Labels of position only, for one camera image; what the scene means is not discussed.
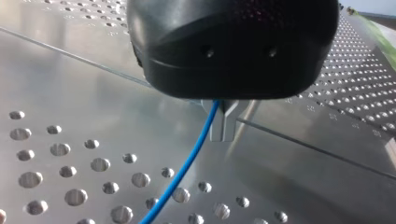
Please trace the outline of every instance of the metal clip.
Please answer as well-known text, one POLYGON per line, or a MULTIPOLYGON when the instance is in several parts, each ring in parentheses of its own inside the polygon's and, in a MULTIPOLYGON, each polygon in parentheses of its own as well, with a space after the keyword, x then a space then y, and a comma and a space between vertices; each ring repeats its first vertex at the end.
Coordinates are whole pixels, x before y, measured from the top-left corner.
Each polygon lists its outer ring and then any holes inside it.
MULTIPOLYGON (((201 104, 206 113, 209 113, 213 102, 211 100, 202 100, 201 104)), ((248 104, 249 100, 221 101, 210 127, 210 141, 232 142, 235 136, 236 118, 245 111, 248 104)))

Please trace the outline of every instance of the black plastic housing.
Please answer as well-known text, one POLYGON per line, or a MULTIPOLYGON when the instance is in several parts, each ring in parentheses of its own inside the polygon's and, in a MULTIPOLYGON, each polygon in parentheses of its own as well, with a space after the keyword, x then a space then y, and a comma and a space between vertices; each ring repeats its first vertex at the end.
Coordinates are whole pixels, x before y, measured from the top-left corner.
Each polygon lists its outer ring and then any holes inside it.
POLYGON ((147 81, 181 98, 275 99, 318 77, 338 22, 336 0, 129 0, 147 81))

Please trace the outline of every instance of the blue cable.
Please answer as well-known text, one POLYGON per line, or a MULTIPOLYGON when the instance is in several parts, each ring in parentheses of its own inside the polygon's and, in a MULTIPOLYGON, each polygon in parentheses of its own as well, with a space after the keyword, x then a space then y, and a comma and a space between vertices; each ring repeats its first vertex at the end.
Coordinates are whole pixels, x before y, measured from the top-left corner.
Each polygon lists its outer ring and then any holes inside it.
POLYGON ((177 175, 175 176, 173 181, 170 183, 169 187, 166 189, 163 196, 154 205, 154 207, 151 208, 151 210, 148 212, 148 214, 140 221, 140 224, 149 224, 155 219, 156 216, 158 216, 158 214, 163 209, 163 206, 166 204, 168 199, 171 197, 172 193, 177 188, 180 181, 183 179, 184 175, 187 173, 187 171, 189 171, 190 166, 194 162, 199 151, 201 150, 202 145, 204 144, 207 133, 209 132, 209 129, 210 129, 210 125, 213 122, 213 118, 215 117, 216 111, 218 110, 218 108, 219 108, 219 101, 218 100, 213 101, 212 109, 210 110, 210 113, 206 119, 204 128, 201 130, 201 134, 199 135, 199 138, 198 138, 197 142, 195 143, 194 149, 190 153, 190 156, 186 159, 186 162, 184 162, 180 171, 177 173, 177 175))

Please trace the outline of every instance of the perforated metal plate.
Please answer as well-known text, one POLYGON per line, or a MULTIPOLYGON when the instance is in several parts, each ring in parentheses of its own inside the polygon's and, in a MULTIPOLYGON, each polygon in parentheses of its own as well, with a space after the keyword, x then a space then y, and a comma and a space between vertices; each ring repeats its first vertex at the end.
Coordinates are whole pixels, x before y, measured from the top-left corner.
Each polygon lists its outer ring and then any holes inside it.
POLYGON ((384 55, 342 15, 320 77, 303 95, 395 134, 395 87, 395 72, 384 55))
MULTIPOLYGON (((5 3, 0 220, 137 223, 205 111, 142 85, 122 2, 5 3)), ((154 223, 394 223, 390 138, 305 98, 255 102, 234 142, 205 142, 154 223)))

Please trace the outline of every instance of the screw hole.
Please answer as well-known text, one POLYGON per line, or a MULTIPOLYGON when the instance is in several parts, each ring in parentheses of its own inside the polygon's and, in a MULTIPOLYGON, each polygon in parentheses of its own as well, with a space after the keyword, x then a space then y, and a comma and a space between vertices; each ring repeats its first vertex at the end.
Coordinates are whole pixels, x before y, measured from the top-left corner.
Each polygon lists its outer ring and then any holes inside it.
POLYGON ((203 45, 203 46, 201 46, 201 53, 202 53, 206 58, 212 58, 213 55, 215 54, 215 51, 212 49, 211 46, 209 46, 209 45, 203 45))
POLYGON ((91 162, 91 168, 96 172, 104 172, 110 167, 110 162, 106 159, 96 158, 91 162))
POLYGON ((286 223, 288 221, 288 215, 284 212, 275 212, 275 218, 281 223, 286 223))
POLYGON ((62 131, 62 128, 61 128, 61 126, 58 126, 58 125, 51 125, 47 128, 47 132, 49 134, 57 134, 57 133, 60 133, 61 131, 62 131))
POLYGON ((84 143, 84 146, 88 149, 95 149, 99 147, 99 141, 89 139, 84 143))
POLYGON ((24 118, 24 113, 22 111, 12 111, 9 113, 9 117, 11 119, 23 119, 24 118))
POLYGON ((146 187, 149 184, 149 182, 150 182, 150 178, 146 174, 137 173, 132 176, 132 183, 138 188, 146 187))
POLYGON ((151 209, 152 207, 154 207, 154 205, 158 202, 158 199, 156 198, 150 198, 146 200, 146 207, 147 209, 151 209))
POLYGON ((218 203, 215 205, 214 213, 216 217, 221 220, 227 219, 230 216, 230 208, 224 203, 218 203))
POLYGON ((107 182, 103 185, 102 190, 106 194, 113 194, 119 191, 120 187, 114 182, 107 182))
POLYGON ((210 191, 212 191, 212 186, 207 182, 200 182, 198 184, 198 188, 201 192, 204 193, 209 193, 210 191))
POLYGON ((16 141, 26 140, 30 137, 30 135, 32 135, 32 132, 30 132, 29 129, 21 129, 21 128, 14 129, 9 134, 9 136, 16 141))
POLYGON ((250 201, 246 197, 237 197, 236 203, 241 207, 247 208, 250 204, 250 201))
POLYGON ((172 194, 172 198, 178 203, 187 203, 190 199, 190 193, 183 188, 177 188, 172 194))
POLYGON ((133 216, 132 209, 127 206, 118 206, 111 210, 111 219, 117 224, 129 223, 133 216))
POLYGON ((54 156, 64 156, 70 152, 70 146, 64 143, 54 144, 49 148, 49 151, 54 156))
POLYGON ((29 161, 35 156, 33 150, 22 150, 17 153, 17 157, 20 161, 29 161))
POLYGON ((37 172, 27 172, 20 176, 18 182, 26 189, 37 187, 43 181, 43 175, 37 172))
POLYGON ((189 224, 204 224, 204 218, 198 214, 189 215, 189 224))
POLYGON ((131 153, 126 153, 122 156, 122 159, 126 162, 126 163, 134 163, 137 161, 137 157, 134 154, 131 153))
POLYGON ((174 174, 175 174, 175 171, 172 170, 171 168, 165 167, 165 168, 163 168, 163 169, 161 170, 161 175, 162 175, 163 177, 165 177, 165 178, 170 178, 170 177, 172 177, 174 174))
POLYGON ((90 218, 85 218, 80 220, 77 224, 95 224, 95 221, 90 218))
POLYGON ((30 215, 36 216, 44 213, 48 208, 48 204, 44 201, 32 201, 26 205, 25 211, 30 215))
POLYGON ((64 166, 59 171, 59 175, 64 177, 64 178, 72 177, 76 173, 77 173, 77 170, 73 166, 64 166))
POLYGON ((83 189, 70 189, 64 195, 64 200, 70 206, 79 206, 85 203, 88 199, 87 192, 83 189))

